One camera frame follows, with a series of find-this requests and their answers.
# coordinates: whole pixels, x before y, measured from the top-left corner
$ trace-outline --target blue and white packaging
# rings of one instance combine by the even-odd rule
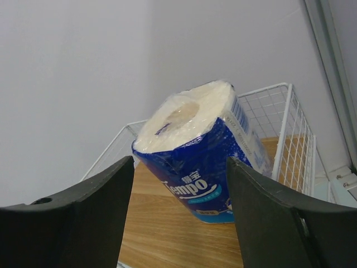
[[[132,149],[192,214],[208,223],[234,222],[228,156],[268,177],[272,172],[234,88],[220,80],[167,98]]]

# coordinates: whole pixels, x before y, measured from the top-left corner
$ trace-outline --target barcode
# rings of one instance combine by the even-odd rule
[[[231,108],[232,113],[238,120],[240,126],[244,130],[245,134],[248,134],[249,130],[249,119],[245,112],[243,111],[241,105],[239,104],[238,98],[235,96],[234,97],[234,102]]]

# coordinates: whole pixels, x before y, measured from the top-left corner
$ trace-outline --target white wire basket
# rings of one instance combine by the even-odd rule
[[[306,120],[293,85],[281,83],[238,97],[259,138],[263,142],[277,141],[272,179],[313,196],[318,153],[316,136]],[[81,181],[101,172],[122,157],[132,155],[132,142],[145,122],[130,123],[123,127]],[[139,160],[134,156],[135,167],[138,163]],[[328,202],[337,203],[331,183],[327,196]]]

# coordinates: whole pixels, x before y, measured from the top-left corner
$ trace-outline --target blue label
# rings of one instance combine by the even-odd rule
[[[234,156],[252,165],[222,119],[206,134],[172,151],[143,154],[133,148],[133,153],[200,220],[234,222],[226,159]]]

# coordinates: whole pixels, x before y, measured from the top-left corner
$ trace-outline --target wooden table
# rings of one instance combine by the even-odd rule
[[[272,156],[276,144],[276,138],[264,141]],[[141,163],[119,260],[133,268],[243,267],[234,224],[199,221]]]

